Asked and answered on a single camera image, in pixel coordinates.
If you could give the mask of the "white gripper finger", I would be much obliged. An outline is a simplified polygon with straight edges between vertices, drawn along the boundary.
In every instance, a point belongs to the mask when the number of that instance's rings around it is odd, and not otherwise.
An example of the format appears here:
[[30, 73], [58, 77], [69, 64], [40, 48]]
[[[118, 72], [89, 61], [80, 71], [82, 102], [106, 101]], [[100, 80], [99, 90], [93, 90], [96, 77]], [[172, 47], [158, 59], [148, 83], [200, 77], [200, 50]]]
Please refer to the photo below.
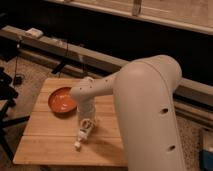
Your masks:
[[79, 120], [79, 127], [80, 127], [80, 128], [84, 128], [84, 120], [85, 120], [85, 119], [80, 119], [80, 120]]
[[98, 119], [97, 119], [97, 117], [91, 118], [90, 119], [90, 123], [92, 125], [92, 128], [96, 128], [97, 125], [98, 125]]

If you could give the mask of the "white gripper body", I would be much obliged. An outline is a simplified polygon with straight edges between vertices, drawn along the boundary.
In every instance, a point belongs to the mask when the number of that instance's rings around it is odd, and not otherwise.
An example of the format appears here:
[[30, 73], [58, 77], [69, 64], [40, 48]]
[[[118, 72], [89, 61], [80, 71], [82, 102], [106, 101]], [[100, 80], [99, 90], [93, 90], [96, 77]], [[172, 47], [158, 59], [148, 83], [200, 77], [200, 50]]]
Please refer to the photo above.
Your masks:
[[78, 103], [77, 106], [78, 117], [82, 119], [93, 119], [95, 117], [95, 100], [89, 99]]

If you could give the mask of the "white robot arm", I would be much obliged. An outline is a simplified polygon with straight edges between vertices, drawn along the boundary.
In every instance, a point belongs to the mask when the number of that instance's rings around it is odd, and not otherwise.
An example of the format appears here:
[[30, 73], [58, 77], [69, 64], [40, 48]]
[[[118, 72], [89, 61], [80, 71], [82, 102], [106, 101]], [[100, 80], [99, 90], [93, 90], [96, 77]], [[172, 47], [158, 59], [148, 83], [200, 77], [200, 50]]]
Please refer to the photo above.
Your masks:
[[70, 96], [80, 118], [94, 112], [94, 98], [112, 95], [129, 171], [186, 171], [173, 92], [182, 78], [166, 55], [137, 59], [99, 79], [82, 79]]

